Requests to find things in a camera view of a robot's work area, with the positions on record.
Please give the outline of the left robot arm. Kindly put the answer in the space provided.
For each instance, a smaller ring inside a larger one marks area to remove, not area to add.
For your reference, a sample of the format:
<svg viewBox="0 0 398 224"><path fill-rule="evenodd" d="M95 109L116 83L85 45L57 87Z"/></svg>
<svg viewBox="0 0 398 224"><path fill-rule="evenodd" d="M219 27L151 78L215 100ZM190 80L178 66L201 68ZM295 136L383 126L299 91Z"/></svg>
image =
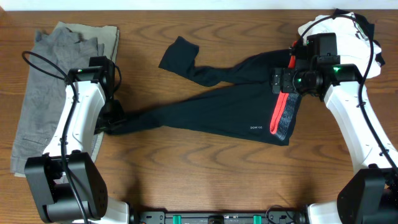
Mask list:
<svg viewBox="0 0 398 224"><path fill-rule="evenodd" d="M114 99L118 66L105 56L86 68L63 73L65 104L52 140L24 167L37 211L44 223L129 223L129 205L108 195L91 155L95 134L120 125L123 109Z"/></svg>

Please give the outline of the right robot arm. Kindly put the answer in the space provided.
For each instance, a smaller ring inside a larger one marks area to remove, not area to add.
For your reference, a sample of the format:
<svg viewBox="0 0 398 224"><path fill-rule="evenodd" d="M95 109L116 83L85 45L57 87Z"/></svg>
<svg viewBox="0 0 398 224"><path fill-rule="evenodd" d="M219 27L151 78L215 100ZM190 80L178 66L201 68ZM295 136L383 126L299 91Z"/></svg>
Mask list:
<svg viewBox="0 0 398 224"><path fill-rule="evenodd" d="M336 200L308 205L297 223L397 223L397 150L369 102L363 75L341 63L334 33L315 34L290 47L290 65L276 68L272 91L318 97L336 119L354 176Z"/></svg>

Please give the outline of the black leggings with red waistband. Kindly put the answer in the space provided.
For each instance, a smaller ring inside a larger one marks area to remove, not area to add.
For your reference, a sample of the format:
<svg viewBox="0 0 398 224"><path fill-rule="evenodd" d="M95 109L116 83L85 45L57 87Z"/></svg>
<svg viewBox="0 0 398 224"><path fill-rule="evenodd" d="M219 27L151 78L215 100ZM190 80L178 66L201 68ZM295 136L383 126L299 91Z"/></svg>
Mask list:
<svg viewBox="0 0 398 224"><path fill-rule="evenodd" d="M130 112L126 115L126 122L112 134L168 126L278 146L288 145L301 97L295 93L273 93L271 78L275 68L289 66L289 50L263 52L229 68L196 66L198 53L197 45L178 37L165 51L159 68L202 86L215 86L220 82L228 82L229 86L181 102Z"/></svg>

